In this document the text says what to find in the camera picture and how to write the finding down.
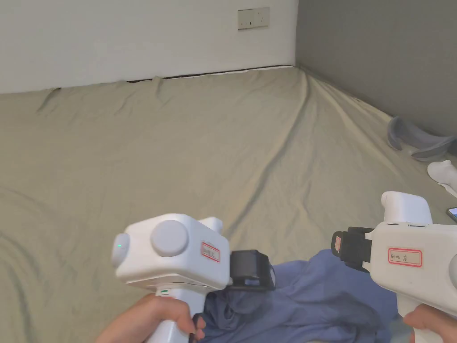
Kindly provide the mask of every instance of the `white sock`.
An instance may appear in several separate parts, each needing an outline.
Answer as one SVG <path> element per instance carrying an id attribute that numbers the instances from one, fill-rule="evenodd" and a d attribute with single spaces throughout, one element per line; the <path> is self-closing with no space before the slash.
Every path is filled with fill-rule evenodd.
<path id="1" fill-rule="evenodd" d="M 457 169 L 450 160 L 430 163 L 427 172 L 433 180 L 457 198 Z"/>

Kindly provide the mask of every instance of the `gray wall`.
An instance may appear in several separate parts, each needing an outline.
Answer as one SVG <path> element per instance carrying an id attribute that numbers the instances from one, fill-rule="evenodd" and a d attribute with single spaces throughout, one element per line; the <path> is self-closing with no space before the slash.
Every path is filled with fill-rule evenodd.
<path id="1" fill-rule="evenodd" d="M 390 115 L 457 134 L 457 0 L 300 0 L 297 64 Z"/>

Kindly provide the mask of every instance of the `finger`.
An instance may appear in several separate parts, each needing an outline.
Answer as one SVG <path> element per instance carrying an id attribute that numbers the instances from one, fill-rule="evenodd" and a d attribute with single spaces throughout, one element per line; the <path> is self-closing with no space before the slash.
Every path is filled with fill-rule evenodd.
<path id="1" fill-rule="evenodd" d="M 413 312 L 408 313 L 403 321 L 416 329 L 428 329 L 441 336 L 454 332 L 457 326 L 455 319 L 434 307 L 424 304 L 419 305 Z"/>
<path id="2" fill-rule="evenodd" d="M 197 333 L 195 334 L 195 338 L 197 339 L 197 341 L 205 338 L 205 333 L 203 332 L 202 329 L 197 330 Z"/>
<path id="3" fill-rule="evenodd" d="M 185 333 L 195 333 L 196 328 L 191 318 L 189 305 L 181 300 L 154 297 L 151 300 L 152 316 L 158 320 L 172 320 Z"/>
<path id="4" fill-rule="evenodd" d="M 198 318 L 197 329 L 204 329 L 206 327 L 206 322 L 202 317 Z"/>

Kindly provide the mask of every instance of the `gray plastic object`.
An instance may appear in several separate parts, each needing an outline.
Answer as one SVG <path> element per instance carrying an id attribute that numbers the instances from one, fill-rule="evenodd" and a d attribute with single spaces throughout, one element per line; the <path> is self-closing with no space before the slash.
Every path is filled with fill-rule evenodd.
<path id="1" fill-rule="evenodd" d="M 401 150 L 400 140 L 402 140 L 418 149 L 411 156 L 419 161 L 433 161 L 442 157 L 456 138 L 456 136 L 434 136 L 400 117 L 392 118 L 387 128 L 389 146 L 395 150 Z"/>
<path id="2" fill-rule="evenodd" d="M 117 268 L 124 262 L 130 247 L 130 236 L 127 233 L 120 233 L 116 236 L 111 254 L 111 263 Z"/>

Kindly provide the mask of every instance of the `smartphone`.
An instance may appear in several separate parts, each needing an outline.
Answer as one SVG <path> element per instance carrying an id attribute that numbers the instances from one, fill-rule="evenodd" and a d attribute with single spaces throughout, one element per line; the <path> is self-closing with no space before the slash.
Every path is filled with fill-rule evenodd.
<path id="1" fill-rule="evenodd" d="M 447 215 L 452 218 L 453 221 L 457 223 L 457 207 L 451 207 L 446 211 Z"/>

